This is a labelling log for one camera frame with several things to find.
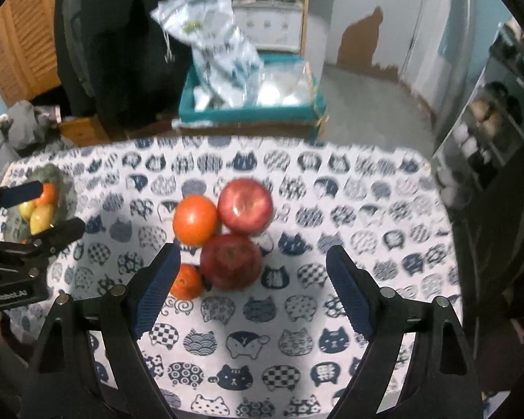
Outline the green yellow mango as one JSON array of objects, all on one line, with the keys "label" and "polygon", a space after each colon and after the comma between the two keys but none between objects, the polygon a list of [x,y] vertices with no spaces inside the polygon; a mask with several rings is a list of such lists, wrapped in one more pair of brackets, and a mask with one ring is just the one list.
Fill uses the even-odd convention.
[{"label": "green yellow mango", "polygon": [[36,209],[36,204],[33,200],[25,201],[24,203],[20,203],[19,205],[19,211],[20,216],[25,222],[29,222],[31,220],[31,216],[33,215],[33,212]]},{"label": "green yellow mango", "polygon": [[30,233],[35,236],[53,226],[54,214],[57,207],[52,204],[36,207],[29,221]]}]

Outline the grey metal pipe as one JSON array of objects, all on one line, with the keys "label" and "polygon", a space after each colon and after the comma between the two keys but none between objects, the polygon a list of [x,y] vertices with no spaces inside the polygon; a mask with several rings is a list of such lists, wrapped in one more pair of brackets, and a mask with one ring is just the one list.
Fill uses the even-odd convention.
[{"label": "grey metal pipe", "polygon": [[439,56],[450,66],[444,73],[444,94],[435,126],[435,144],[439,145],[455,122],[462,93],[466,88],[468,66],[473,48],[473,0],[451,0]]}]

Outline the red apple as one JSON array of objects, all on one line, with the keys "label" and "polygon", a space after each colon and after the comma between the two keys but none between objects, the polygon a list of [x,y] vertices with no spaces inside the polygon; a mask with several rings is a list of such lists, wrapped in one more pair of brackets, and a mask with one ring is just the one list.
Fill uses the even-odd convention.
[{"label": "red apple", "polygon": [[201,249],[199,272],[213,288],[237,291],[261,275],[263,258],[247,236],[226,234],[210,238]]},{"label": "red apple", "polygon": [[274,203],[261,182],[239,178],[228,182],[220,192],[218,214],[221,223],[232,232],[255,236],[269,226]]}]

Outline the white patterned drawer box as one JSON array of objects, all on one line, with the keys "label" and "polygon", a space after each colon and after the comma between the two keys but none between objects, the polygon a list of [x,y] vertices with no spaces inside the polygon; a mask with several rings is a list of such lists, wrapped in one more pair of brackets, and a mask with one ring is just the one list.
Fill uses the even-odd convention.
[{"label": "white patterned drawer box", "polygon": [[298,3],[234,3],[239,27],[261,50],[299,52],[303,14],[303,7]]}]

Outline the orange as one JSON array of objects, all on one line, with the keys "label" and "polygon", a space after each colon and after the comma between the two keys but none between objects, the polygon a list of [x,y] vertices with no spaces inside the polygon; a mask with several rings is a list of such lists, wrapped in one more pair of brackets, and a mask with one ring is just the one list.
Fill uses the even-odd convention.
[{"label": "orange", "polygon": [[218,227],[217,207],[201,195],[186,197],[175,210],[173,232],[184,245],[202,246],[218,232]]},{"label": "orange", "polygon": [[54,184],[46,183],[42,185],[42,192],[38,198],[34,200],[36,207],[47,204],[57,205],[58,192]]}]

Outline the green yellow mango front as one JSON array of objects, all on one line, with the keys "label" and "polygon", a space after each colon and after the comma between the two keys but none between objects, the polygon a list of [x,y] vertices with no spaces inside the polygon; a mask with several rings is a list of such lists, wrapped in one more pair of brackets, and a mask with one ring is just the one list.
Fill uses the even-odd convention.
[{"label": "green yellow mango front", "polygon": [[57,207],[52,204],[36,207],[29,221],[30,233],[35,236],[53,226],[54,214]]}]

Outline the small tangerine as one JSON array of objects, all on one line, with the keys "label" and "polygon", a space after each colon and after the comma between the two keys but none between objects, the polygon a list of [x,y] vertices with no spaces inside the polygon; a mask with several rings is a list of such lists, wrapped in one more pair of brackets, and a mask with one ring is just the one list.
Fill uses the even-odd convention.
[{"label": "small tangerine", "polygon": [[178,300],[191,301],[201,296],[203,282],[198,269],[190,264],[182,264],[170,288],[170,295]]}]

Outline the cardboard box under teal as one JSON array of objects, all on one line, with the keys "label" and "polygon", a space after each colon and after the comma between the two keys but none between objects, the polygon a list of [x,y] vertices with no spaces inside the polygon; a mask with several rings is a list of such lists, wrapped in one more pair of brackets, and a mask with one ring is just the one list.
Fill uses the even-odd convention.
[{"label": "cardboard box under teal", "polygon": [[126,131],[129,140],[145,137],[178,136],[250,136],[250,137],[292,137],[303,139],[318,138],[326,131],[328,116],[321,116],[314,121],[261,121],[254,123],[232,123],[210,127],[177,127],[178,118],[162,120],[135,131]]}]

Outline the green glass bowl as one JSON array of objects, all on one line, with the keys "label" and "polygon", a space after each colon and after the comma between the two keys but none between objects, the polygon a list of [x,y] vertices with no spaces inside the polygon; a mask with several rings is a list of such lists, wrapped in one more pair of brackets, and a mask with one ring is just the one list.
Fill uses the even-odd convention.
[{"label": "green glass bowl", "polygon": [[26,242],[75,214],[77,195],[72,178],[53,164],[27,169],[27,183],[40,182],[39,197],[15,205],[7,210],[1,226],[3,239],[9,242]]}]

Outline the clear plastic bag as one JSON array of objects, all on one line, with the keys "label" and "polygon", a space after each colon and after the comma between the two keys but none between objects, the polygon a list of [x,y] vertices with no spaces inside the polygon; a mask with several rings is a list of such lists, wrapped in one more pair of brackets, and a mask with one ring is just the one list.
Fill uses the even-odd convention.
[{"label": "clear plastic bag", "polygon": [[309,106],[316,92],[307,61],[265,64],[249,81],[249,99],[257,107]]}]

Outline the black hanging coat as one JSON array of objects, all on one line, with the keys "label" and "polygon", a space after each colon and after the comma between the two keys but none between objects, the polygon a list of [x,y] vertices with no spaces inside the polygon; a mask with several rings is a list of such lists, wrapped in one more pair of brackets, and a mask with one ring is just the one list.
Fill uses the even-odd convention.
[{"label": "black hanging coat", "polygon": [[191,49],[151,13],[163,0],[56,0],[57,75],[73,116],[137,130],[174,112]]}]

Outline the wooden shelf rack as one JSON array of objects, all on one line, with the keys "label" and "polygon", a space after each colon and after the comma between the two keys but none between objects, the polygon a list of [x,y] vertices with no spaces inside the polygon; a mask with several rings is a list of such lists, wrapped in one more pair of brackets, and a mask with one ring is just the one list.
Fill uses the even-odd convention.
[{"label": "wooden shelf rack", "polygon": [[310,0],[233,0],[239,25],[262,51],[306,54]]}]

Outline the wooden louvered wardrobe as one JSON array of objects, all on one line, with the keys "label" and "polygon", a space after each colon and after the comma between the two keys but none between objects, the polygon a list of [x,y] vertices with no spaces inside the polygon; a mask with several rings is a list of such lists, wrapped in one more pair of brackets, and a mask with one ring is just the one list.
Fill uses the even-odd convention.
[{"label": "wooden louvered wardrobe", "polygon": [[5,0],[0,6],[0,95],[8,107],[60,86],[55,6],[56,0]]}]

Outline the wooden drawer box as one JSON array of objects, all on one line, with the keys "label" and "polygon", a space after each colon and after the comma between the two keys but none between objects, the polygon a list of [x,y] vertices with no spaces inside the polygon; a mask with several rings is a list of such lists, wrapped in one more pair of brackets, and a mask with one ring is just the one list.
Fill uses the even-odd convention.
[{"label": "wooden drawer box", "polygon": [[77,147],[109,144],[110,138],[97,116],[75,117],[58,124],[60,133]]}]

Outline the pile of grey clothes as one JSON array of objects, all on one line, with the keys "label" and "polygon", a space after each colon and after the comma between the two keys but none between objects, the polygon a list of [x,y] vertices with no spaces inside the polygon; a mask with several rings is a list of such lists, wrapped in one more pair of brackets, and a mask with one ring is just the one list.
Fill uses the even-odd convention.
[{"label": "pile of grey clothes", "polygon": [[0,172],[34,153],[59,152],[75,144],[59,130],[58,106],[33,106],[22,100],[0,116]]}]

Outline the shoe rack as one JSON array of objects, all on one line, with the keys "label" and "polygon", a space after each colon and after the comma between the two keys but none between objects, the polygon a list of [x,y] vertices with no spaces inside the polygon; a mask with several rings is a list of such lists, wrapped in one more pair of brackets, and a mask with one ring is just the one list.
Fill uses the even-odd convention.
[{"label": "shoe rack", "polygon": [[470,95],[434,154],[440,197],[450,210],[484,192],[524,144],[524,31],[500,23]]}]

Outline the white rice bag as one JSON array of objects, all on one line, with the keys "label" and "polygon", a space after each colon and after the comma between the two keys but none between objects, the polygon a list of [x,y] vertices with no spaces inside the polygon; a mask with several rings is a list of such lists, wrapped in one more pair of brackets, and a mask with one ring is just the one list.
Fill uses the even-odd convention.
[{"label": "white rice bag", "polygon": [[170,40],[191,47],[206,90],[231,108],[245,105],[248,80],[263,61],[239,27],[232,0],[162,0],[150,16]]}]

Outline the white door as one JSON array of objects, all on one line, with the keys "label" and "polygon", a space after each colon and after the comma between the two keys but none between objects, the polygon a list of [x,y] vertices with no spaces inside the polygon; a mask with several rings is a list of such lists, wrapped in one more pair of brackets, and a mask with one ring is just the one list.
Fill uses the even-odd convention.
[{"label": "white door", "polygon": [[333,0],[326,63],[397,82],[423,0]]}]

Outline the cat pattern tablecloth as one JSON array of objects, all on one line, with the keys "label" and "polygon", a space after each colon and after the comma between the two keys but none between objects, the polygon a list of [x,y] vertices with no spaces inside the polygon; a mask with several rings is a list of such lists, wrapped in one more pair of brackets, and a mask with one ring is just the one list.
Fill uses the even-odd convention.
[{"label": "cat pattern tablecloth", "polygon": [[331,247],[405,298],[460,297],[451,225],[421,154],[288,138],[149,138],[25,158],[1,183],[57,183],[63,210],[86,232],[53,259],[48,288],[85,299],[128,282],[174,239],[184,198],[217,201],[238,178],[263,184],[274,203],[254,239],[261,274],[242,291],[168,297],[140,339],[145,363],[181,416],[327,414],[366,347],[327,278]]}]

